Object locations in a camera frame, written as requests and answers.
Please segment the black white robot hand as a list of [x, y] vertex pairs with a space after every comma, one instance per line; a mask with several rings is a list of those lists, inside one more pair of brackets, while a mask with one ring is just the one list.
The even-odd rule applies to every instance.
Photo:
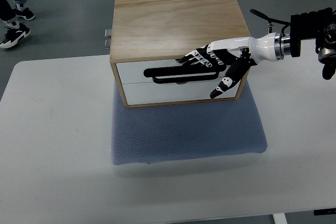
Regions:
[[216, 89], [209, 95], [214, 99], [233, 88], [252, 66], [263, 60], [279, 61], [284, 56], [281, 35], [270, 33], [261, 38], [241, 37], [213, 41], [187, 53], [177, 62], [186, 66], [229, 66]]

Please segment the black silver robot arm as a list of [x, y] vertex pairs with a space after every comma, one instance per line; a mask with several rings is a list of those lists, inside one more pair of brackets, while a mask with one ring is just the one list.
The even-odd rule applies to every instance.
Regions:
[[301, 42], [314, 39], [318, 61], [323, 64], [322, 77], [330, 80], [335, 75], [335, 11], [331, 8], [292, 15], [289, 22], [268, 17], [251, 9], [250, 12], [272, 24], [282, 24], [280, 33], [275, 35], [275, 54], [279, 59], [284, 56], [300, 57]]

